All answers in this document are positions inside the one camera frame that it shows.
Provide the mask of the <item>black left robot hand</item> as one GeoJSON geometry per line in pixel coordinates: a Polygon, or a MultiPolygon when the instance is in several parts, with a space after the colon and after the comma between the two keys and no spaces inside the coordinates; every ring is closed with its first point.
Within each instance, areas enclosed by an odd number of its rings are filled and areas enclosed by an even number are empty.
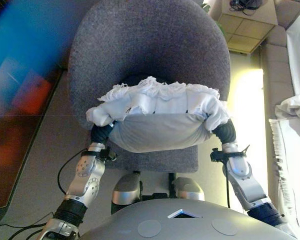
{"type": "Polygon", "coordinates": [[[112,122],[105,126],[97,126],[94,124],[90,131],[90,142],[105,145],[115,124],[116,122],[112,122]]]}

